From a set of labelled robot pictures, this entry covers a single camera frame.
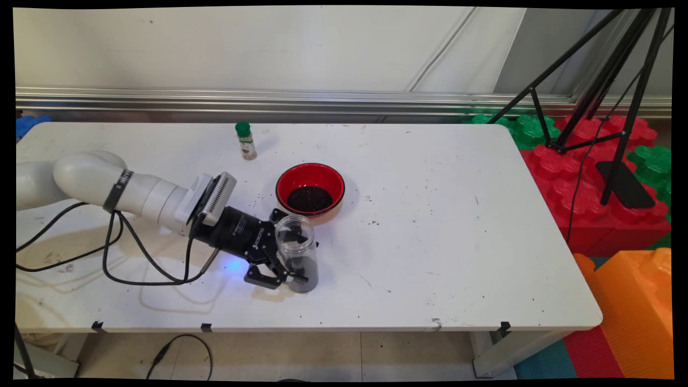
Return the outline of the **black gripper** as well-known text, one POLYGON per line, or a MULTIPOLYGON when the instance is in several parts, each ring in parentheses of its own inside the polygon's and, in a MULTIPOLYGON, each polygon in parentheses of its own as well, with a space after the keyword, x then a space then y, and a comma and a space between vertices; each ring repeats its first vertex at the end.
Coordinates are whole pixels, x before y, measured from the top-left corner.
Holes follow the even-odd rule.
POLYGON ((273 209, 269 220, 260 220, 227 206, 216 225, 203 223, 192 231, 192 238, 222 252, 242 257, 249 264, 244 281, 275 290, 283 284, 307 284, 310 279, 288 270, 277 252, 278 246, 305 246, 308 237, 303 235, 305 216, 287 214, 273 209))

